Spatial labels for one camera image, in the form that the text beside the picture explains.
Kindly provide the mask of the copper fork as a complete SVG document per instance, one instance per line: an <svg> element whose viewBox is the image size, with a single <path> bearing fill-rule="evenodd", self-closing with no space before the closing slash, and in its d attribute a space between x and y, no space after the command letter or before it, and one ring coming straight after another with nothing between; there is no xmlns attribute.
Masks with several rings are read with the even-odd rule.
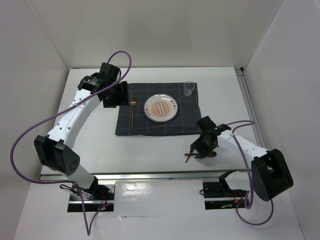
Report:
<svg viewBox="0 0 320 240"><path fill-rule="evenodd" d="M131 125L130 129L132 130L134 128L134 115L135 115L135 106L136 106L136 97L131 96L130 106L131 106Z"/></svg>

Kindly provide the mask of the brown wooden spoon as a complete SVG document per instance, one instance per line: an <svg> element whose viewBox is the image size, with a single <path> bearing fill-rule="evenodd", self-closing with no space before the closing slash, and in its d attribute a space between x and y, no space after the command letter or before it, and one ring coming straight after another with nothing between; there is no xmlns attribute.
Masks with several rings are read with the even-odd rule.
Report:
<svg viewBox="0 0 320 240"><path fill-rule="evenodd" d="M214 158L216 155L217 155L217 153L215 151L212 151L206 157ZM185 153L184 156L186 156L186 157L194 156L196 159L203 159L204 158L197 153Z"/></svg>

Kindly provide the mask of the dark grey checked cloth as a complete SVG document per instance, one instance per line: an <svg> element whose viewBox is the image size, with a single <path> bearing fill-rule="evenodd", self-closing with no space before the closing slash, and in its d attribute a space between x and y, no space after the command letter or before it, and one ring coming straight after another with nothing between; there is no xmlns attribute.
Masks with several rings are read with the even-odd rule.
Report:
<svg viewBox="0 0 320 240"><path fill-rule="evenodd" d="M154 122L144 113L146 100L155 94L166 94L177 101L177 115L168 122ZM115 134L117 136L181 136L198 135L196 122L200 120L198 86L194 84L191 96L185 96L184 83L129 83L128 96L135 97L133 128L131 128L132 108L119 107Z"/></svg>

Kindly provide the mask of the patterned ceramic plate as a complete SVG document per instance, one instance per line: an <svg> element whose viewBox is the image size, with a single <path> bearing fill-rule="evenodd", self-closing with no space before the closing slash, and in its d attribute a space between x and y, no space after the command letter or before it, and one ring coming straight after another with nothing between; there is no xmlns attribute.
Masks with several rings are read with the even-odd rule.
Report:
<svg viewBox="0 0 320 240"><path fill-rule="evenodd" d="M178 114L178 102L167 94L154 94L143 105L145 116L156 123L166 123Z"/></svg>

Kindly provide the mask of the small clear glass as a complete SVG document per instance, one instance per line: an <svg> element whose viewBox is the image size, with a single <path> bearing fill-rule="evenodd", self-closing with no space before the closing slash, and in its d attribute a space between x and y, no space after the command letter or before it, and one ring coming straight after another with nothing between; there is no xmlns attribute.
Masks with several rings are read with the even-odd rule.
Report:
<svg viewBox="0 0 320 240"><path fill-rule="evenodd" d="M190 97L193 94L194 89L195 89L195 84L192 81L186 81L183 84L184 95L186 97Z"/></svg>

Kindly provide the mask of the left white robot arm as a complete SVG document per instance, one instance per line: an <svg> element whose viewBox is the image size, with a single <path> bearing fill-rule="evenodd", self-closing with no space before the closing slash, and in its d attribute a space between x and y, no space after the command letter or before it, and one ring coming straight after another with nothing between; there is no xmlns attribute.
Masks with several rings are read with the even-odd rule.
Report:
<svg viewBox="0 0 320 240"><path fill-rule="evenodd" d="M98 183L98 179L80 164L80 156L73 151L76 138L84 123L103 103L106 108L126 105L127 82L119 82L121 70L109 63L102 63L99 72L85 76L77 86L71 110L64 113L46 136L37 136L34 146L40 163L76 183L88 200L110 198L110 189Z"/></svg>

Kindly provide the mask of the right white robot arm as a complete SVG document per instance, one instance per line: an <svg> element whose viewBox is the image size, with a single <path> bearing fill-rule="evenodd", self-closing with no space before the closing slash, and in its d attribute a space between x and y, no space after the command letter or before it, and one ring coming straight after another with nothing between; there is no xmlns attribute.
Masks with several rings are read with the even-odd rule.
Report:
<svg viewBox="0 0 320 240"><path fill-rule="evenodd" d="M216 125L208 116L196 122L200 137L190 145L190 153L197 159L209 156L215 148L222 148L242 159L245 172L231 170L219 178L218 190L223 196L230 196L234 191L246 191L256 194L268 202L290 189L294 185L291 172L283 153L260 147L241 137L237 130L254 124L250 120Z"/></svg>

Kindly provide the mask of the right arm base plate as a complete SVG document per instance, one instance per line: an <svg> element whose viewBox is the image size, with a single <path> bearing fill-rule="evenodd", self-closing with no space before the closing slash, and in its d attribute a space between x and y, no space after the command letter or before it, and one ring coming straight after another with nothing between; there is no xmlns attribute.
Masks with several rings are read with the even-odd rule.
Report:
<svg viewBox="0 0 320 240"><path fill-rule="evenodd" d="M231 190L226 182L226 177L234 171L227 171L218 177L218 181L202 183L199 194L204 197L206 210L222 210L245 208L245 190Z"/></svg>

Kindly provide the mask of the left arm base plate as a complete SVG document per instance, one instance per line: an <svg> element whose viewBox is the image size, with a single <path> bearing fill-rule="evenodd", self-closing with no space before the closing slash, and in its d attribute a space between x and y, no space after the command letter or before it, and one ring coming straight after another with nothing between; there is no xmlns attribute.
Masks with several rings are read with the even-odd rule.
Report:
<svg viewBox="0 0 320 240"><path fill-rule="evenodd" d="M108 193L104 191L99 193L98 196L92 196L91 194L82 191L82 196L84 200L84 208L86 212L96 212L98 208L101 208L101 212L113 212L114 211L114 198L116 183L114 181L102 181L100 185L108 188ZM69 200L68 200L68 213L80 213L83 211L81 196L74 184L71 186L61 186L61 189L69 191Z"/></svg>

